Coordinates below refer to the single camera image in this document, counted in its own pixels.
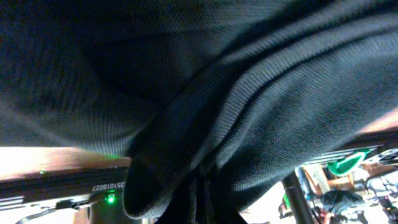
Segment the black pole in background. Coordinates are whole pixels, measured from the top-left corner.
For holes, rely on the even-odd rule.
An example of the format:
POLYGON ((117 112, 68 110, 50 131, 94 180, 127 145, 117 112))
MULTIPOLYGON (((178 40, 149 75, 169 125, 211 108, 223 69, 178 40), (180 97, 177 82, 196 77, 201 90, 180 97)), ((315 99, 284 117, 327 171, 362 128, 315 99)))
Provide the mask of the black pole in background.
POLYGON ((291 172, 283 179, 285 194, 290 203, 290 209, 295 218, 296 224, 315 224, 312 211, 302 192, 302 188, 295 172, 291 172))

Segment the black t-shirt with white logo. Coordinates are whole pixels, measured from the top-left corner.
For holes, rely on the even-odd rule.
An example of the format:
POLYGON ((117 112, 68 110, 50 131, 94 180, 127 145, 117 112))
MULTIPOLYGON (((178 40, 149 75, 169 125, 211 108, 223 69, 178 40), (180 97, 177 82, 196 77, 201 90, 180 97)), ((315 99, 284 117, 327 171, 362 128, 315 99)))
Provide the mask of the black t-shirt with white logo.
POLYGON ((134 219, 236 222, 396 106, 396 1, 1 2, 1 143, 130 157, 134 219))

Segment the wooden furniture in background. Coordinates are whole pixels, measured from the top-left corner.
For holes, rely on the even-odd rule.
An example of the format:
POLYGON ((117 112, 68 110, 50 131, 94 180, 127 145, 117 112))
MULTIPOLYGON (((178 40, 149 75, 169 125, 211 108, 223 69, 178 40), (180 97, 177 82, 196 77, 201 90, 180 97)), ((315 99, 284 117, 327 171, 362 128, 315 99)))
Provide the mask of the wooden furniture in background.
POLYGON ((346 175, 335 175, 326 166, 323 165, 307 165, 301 167, 304 174, 303 186, 309 192, 321 196, 324 193, 337 190, 366 190, 366 182, 370 184, 371 178, 385 179, 385 175, 397 171, 397 166, 382 166, 380 163, 361 164, 346 175))

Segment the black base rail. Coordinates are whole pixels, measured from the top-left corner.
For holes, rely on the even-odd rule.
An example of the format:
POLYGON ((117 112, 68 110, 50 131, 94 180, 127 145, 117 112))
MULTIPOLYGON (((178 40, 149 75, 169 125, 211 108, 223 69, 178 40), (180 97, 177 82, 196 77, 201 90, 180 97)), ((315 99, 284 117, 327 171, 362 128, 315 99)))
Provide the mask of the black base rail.
POLYGON ((124 188, 127 168, 89 169, 1 183, 1 211, 38 205, 52 207, 59 200, 81 202, 92 194, 124 188))

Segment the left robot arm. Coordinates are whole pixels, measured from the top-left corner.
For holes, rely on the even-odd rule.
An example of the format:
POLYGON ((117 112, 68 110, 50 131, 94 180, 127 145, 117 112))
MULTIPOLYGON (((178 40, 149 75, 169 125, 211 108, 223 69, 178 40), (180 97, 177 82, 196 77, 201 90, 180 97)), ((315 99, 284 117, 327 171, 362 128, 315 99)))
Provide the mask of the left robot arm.
POLYGON ((142 220, 125 214, 121 190, 93 194, 89 197, 89 204, 90 224, 142 224, 142 220))

